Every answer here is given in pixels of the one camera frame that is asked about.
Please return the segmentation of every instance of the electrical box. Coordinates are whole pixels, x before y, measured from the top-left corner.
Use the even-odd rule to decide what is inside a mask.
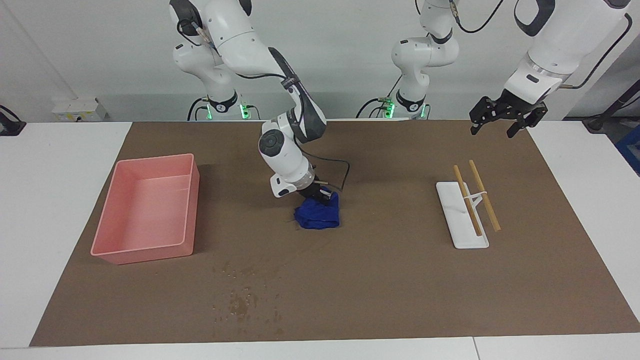
[[[53,113],[59,121],[104,121],[107,111],[92,97],[89,99],[76,99],[57,102]]]

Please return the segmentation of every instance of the blue cloth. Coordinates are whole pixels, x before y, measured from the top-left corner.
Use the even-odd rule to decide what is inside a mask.
[[[296,209],[294,217],[305,229],[322,230],[338,227],[340,226],[339,203],[338,193],[335,192],[327,205],[310,197]]]

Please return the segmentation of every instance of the white table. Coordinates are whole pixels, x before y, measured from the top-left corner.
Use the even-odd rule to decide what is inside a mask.
[[[130,126],[29,124],[0,138],[0,359],[640,359],[640,334],[26,348]],[[529,131],[640,318],[640,178],[582,124]]]

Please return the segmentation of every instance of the white rectangular base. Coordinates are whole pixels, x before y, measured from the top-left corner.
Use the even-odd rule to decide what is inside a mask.
[[[447,219],[449,232],[451,233],[453,245],[456,249],[488,248],[489,240],[484,233],[484,227],[482,226],[480,217],[477,212],[474,212],[473,216],[476,217],[482,230],[482,236],[477,236],[458,183],[437,183],[436,189],[438,190],[442,210]]]

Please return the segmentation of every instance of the blue object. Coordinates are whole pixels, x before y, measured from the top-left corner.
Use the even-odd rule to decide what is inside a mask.
[[[616,144],[616,148],[620,151],[620,154],[625,158],[627,163],[640,174],[640,149],[638,148],[640,143],[640,126],[633,129],[627,136],[620,140]]]
[[[305,229],[328,229],[340,226],[340,200],[338,193],[333,193],[329,204],[324,205],[318,200],[308,198],[296,209],[294,217]]]

